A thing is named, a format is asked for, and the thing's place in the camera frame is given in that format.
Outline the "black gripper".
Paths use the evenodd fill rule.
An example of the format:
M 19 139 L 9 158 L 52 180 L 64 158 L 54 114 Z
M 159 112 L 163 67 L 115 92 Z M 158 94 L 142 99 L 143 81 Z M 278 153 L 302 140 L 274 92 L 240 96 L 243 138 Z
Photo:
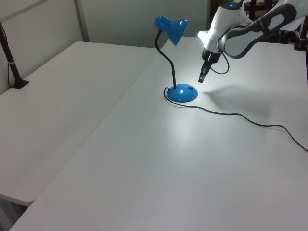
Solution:
M 199 79 L 198 82 L 199 83 L 203 83 L 203 81 L 205 80 L 210 68 L 212 64 L 215 64 L 219 61 L 220 59 L 220 53 L 215 53 L 215 52 L 211 52 L 209 50 L 207 50 L 206 48 L 203 49 L 203 53 L 202 53 L 202 59 L 204 61 L 202 68 L 201 68 L 201 72 L 199 75 Z

